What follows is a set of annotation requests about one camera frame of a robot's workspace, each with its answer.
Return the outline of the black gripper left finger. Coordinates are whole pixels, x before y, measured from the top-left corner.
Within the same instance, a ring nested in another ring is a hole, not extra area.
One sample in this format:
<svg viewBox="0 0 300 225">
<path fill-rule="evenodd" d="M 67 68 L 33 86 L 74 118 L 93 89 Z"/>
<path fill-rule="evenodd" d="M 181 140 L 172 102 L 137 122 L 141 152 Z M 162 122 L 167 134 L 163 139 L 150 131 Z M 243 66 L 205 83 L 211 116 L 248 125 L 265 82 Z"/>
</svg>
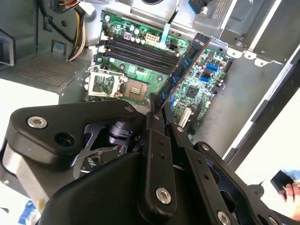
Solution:
<svg viewBox="0 0 300 225">
<path fill-rule="evenodd" d="M 110 136 L 115 122 L 164 122 L 158 98 L 142 114 L 123 100 L 27 107 L 9 119 L 1 162 L 31 200 L 47 203 L 62 187 L 128 151 L 126 140 Z"/>
</svg>

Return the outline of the person's hand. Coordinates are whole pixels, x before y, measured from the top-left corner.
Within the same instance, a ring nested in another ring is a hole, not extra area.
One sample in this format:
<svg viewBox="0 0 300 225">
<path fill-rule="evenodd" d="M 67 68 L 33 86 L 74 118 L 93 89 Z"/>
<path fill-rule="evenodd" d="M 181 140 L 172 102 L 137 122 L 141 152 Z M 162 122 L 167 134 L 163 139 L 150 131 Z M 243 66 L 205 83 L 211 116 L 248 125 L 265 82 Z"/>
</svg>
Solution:
<svg viewBox="0 0 300 225">
<path fill-rule="evenodd" d="M 300 187 L 296 184 L 287 184 L 279 195 L 283 200 L 282 214 L 295 221 L 300 221 Z"/>
</svg>

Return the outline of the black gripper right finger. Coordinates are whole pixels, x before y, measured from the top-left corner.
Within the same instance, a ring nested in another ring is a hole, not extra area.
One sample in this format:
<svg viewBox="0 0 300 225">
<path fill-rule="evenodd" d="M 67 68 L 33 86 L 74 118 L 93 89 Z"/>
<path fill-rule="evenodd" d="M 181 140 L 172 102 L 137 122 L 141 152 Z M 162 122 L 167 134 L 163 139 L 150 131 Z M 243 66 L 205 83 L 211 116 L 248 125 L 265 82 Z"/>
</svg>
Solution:
<svg viewBox="0 0 300 225">
<path fill-rule="evenodd" d="M 165 130 L 175 165 L 184 171 L 198 225 L 279 225 L 280 219 L 205 142 L 193 145 L 175 124 L 169 104 L 164 106 Z"/>
</svg>

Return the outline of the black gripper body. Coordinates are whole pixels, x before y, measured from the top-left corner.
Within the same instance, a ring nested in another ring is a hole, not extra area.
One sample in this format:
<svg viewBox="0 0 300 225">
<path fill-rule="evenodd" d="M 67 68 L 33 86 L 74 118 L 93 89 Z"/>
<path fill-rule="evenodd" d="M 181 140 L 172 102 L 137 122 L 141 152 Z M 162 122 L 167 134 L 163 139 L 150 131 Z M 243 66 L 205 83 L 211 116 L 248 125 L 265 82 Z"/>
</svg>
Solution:
<svg viewBox="0 0 300 225">
<path fill-rule="evenodd" d="M 58 190 L 43 225 L 199 225 L 181 126 L 158 121 L 115 122 L 110 136 L 128 151 Z"/>
</svg>

